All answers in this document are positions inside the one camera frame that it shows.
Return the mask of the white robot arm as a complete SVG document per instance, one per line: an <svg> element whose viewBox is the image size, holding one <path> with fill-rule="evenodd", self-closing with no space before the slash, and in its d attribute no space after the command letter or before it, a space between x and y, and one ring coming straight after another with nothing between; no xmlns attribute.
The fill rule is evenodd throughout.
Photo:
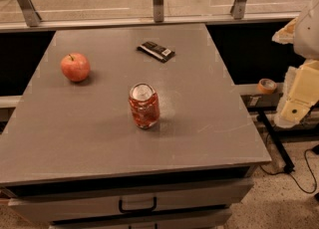
<svg viewBox="0 0 319 229"><path fill-rule="evenodd" d="M298 17L277 31L272 41L292 44L305 61L289 67L274 122L281 128L299 124L319 102L319 0L311 0Z"/></svg>

